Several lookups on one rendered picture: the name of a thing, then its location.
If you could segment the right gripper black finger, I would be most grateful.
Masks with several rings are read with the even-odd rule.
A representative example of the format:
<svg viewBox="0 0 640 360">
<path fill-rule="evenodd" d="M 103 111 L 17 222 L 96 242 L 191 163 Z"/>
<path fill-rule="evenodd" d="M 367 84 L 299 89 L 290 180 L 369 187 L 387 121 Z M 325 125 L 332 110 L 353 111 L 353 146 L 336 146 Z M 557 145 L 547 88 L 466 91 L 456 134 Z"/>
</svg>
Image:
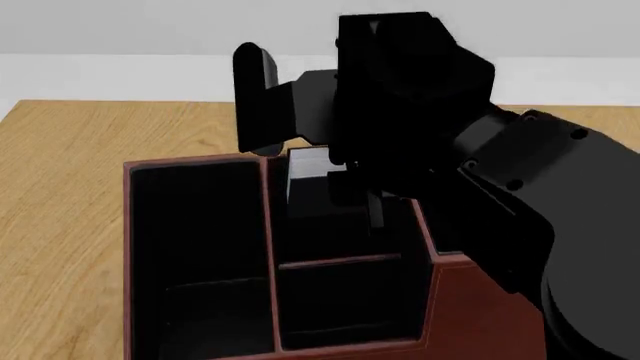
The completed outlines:
<svg viewBox="0 0 640 360">
<path fill-rule="evenodd" d="M 234 51 L 232 68 L 239 151 L 279 155 L 297 137 L 293 83 L 279 83 L 274 60 L 252 42 Z"/>
<path fill-rule="evenodd" d="M 371 190 L 346 170 L 330 171 L 327 173 L 327 180 L 332 203 L 363 212 L 370 229 L 384 227 L 383 195 L 380 191 Z"/>
</svg>

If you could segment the dark red compartment caddy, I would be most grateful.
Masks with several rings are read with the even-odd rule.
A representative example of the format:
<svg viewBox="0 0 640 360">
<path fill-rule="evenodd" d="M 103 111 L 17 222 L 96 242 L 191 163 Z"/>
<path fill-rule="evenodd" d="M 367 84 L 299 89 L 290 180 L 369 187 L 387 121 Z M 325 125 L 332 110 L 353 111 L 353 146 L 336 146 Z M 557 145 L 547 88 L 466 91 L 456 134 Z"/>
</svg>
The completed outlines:
<svg viewBox="0 0 640 360">
<path fill-rule="evenodd" d="M 288 155 L 125 164 L 125 360 L 545 360 L 522 296 L 431 236 L 287 223 Z"/>
</svg>

